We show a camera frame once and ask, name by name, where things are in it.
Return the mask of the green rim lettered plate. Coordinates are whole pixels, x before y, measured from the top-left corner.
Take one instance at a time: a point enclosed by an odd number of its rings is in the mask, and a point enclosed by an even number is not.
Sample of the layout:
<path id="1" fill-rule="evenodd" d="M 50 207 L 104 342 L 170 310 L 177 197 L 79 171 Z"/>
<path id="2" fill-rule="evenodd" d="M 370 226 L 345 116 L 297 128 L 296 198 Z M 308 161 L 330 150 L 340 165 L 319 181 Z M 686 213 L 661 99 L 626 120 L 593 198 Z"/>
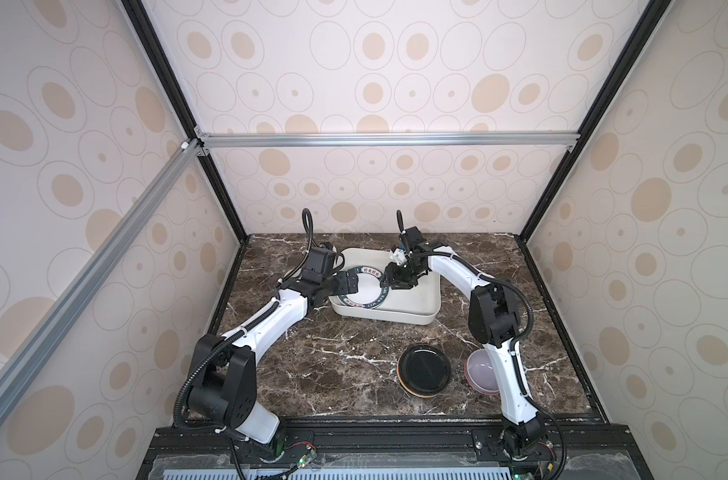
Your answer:
<path id="1" fill-rule="evenodd" d="M 349 279 L 356 280 L 357 291 L 338 296 L 342 305 L 375 309 L 387 298 L 390 289 L 381 285 L 383 272 L 371 266 L 355 266 L 346 271 Z"/>

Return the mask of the purple bowl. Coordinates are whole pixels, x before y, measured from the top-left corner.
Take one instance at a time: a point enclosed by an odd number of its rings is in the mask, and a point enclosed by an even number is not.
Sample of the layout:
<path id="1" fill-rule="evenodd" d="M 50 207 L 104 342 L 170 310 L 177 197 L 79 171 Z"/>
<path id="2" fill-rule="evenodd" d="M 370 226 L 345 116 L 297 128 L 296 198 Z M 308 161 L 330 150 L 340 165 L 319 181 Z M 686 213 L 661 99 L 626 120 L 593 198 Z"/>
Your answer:
<path id="1" fill-rule="evenodd" d="M 468 384 L 476 392 L 486 396 L 499 394 L 494 368 L 485 349 L 478 349 L 468 356 L 464 375 Z"/>

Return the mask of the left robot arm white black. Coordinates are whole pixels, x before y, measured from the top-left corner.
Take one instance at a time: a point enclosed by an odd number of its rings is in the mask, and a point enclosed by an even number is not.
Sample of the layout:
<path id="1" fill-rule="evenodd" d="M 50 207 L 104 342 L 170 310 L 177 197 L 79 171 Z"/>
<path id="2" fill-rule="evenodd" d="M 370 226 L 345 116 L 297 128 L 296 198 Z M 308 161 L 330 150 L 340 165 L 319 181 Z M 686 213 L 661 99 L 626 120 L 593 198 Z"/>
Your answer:
<path id="1" fill-rule="evenodd" d="M 354 292 L 344 256 L 324 242 L 311 245 L 298 270 L 281 280 L 270 301 L 235 329 L 199 339 L 173 407 L 183 431 L 214 431 L 262 445 L 275 441 L 279 417 L 257 400 L 257 366 L 270 347 L 329 297 Z"/>

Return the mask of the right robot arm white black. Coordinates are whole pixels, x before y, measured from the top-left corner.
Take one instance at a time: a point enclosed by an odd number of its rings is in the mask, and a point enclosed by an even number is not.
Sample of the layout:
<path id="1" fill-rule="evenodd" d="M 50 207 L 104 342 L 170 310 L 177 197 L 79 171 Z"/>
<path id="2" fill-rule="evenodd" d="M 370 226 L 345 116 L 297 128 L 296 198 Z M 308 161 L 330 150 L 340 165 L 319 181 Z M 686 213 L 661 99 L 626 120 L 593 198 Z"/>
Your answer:
<path id="1" fill-rule="evenodd" d="M 473 266 L 450 246 L 426 240 L 416 227 L 399 228 L 399 244 L 391 252 L 383 286 L 401 290 L 436 273 L 469 300 L 468 328 L 491 362 L 495 373 L 504 429 L 501 442 L 511 459 L 520 459 L 546 439 L 546 426 L 556 428 L 561 452 L 552 472 L 557 477 L 567 463 L 567 446 L 555 418 L 531 395 L 520 343 L 531 334 L 534 312 L 517 286 Z"/>

